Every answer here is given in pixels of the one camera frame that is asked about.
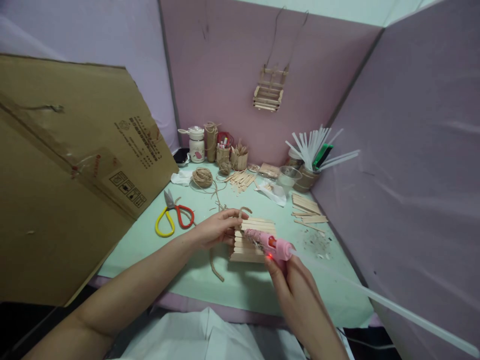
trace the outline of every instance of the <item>red and yellow scissors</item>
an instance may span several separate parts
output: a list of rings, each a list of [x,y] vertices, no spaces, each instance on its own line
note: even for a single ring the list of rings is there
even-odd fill
[[[174,224],[172,218],[169,215],[170,210],[176,209],[176,213],[178,214],[178,222],[180,223],[180,226],[182,227],[182,229],[188,229],[189,227],[192,226],[192,224],[194,223],[194,216],[195,215],[194,215],[194,212],[192,211],[192,209],[190,209],[186,206],[183,206],[183,205],[175,205],[174,198],[172,197],[172,193],[170,192],[170,190],[165,190],[163,193],[165,194],[166,208],[165,208],[165,210],[162,211],[162,213],[160,214],[160,216],[156,220],[155,232],[158,236],[161,236],[162,238],[168,238],[169,236],[171,236],[175,232],[175,224]],[[182,222],[182,215],[180,213],[180,209],[183,209],[183,210],[190,213],[191,219],[190,219],[190,223],[188,225],[184,225],[184,223]],[[171,226],[171,232],[166,233],[166,234],[161,233],[160,230],[159,230],[159,222],[165,214],[166,214],[168,222],[170,223],[170,226]]]

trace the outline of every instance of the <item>white shirt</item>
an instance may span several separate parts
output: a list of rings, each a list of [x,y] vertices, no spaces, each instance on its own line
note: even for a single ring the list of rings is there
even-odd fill
[[[122,359],[305,360],[299,342],[277,328],[231,324],[211,308],[170,312],[152,321],[130,342]]]

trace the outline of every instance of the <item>light green table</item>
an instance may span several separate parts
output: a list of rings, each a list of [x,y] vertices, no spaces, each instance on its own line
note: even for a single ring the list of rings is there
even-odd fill
[[[214,177],[218,172],[215,165],[207,162],[190,163],[182,170],[194,170],[197,167],[210,169]],[[263,181],[260,176],[257,177],[257,183],[259,181]],[[220,189],[224,186],[224,183],[219,183]],[[228,183],[218,196],[221,203],[229,208],[239,209],[245,206],[253,211],[252,217],[275,221],[277,235],[294,244],[300,253],[310,256],[321,254],[324,259],[319,258],[318,261],[354,282],[360,283],[327,223],[314,224],[326,232],[323,238],[318,231],[294,222],[295,218],[291,215],[293,212],[291,196],[287,197],[285,207],[280,207],[260,192],[254,191],[254,188],[255,184],[252,183],[245,192],[238,194]],[[166,189],[171,191],[173,199],[181,197],[179,204],[194,211],[196,223],[217,211],[216,197],[211,198],[210,194],[201,190],[172,183],[169,183]],[[176,212],[171,211],[170,215],[175,222],[175,233],[168,238],[159,237],[155,233],[155,221],[165,206],[162,191],[118,243],[98,275],[113,278],[161,248],[175,236],[186,232],[179,226]],[[170,229],[166,217],[162,218],[159,228],[164,232]],[[221,282],[213,274],[208,251],[200,251],[176,276],[167,291],[213,304],[262,314],[281,315],[270,275],[263,264],[229,262],[229,249],[224,244],[216,246],[214,254],[215,268],[225,278],[225,282]],[[325,254],[328,254],[330,260],[326,259]],[[320,270],[310,268],[310,271],[335,326],[357,328],[365,324],[373,313],[373,308],[366,296],[358,294],[348,285],[330,278]]]

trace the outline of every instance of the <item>pink hot glue gun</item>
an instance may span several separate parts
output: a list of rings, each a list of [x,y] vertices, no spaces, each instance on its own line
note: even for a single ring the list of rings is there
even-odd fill
[[[292,248],[291,243],[282,238],[275,238],[272,234],[260,230],[247,229],[244,233],[266,256],[275,260],[284,274],[287,272],[285,262],[292,257],[290,252]]]

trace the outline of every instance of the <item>bundle of popsicle sticks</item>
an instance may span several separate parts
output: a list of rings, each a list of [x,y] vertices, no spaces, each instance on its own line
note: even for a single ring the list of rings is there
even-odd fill
[[[296,217],[296,223],[305,225],[311,229],[315,229],[325,237],[325,231],[320,230],[318,227],[312,226],[310,224],[315,223],[328,223],[327,217],[322,215],[320,208],[316,202],[307,199],[306,197],[297,195],[295,193],[291,194],[291,202],[293,203],[293,208],[297,211],[291,213],[292,216]]]
[[[264,253],[245,238],[243,231],[246,229],[260,230],[277,236],[275,224],[271,220],[259,217],[250,217],[248,220],[243,220],[241,230],[235,231],[235,243],[233,247],[230,248],[230,261],[263,263],[265,258]]]
[[[254,182],[256,174],[247,173],[247,169],[242,171],[236,171],[225,180],[224,183],[229,182],[234,192],[244,192]]]

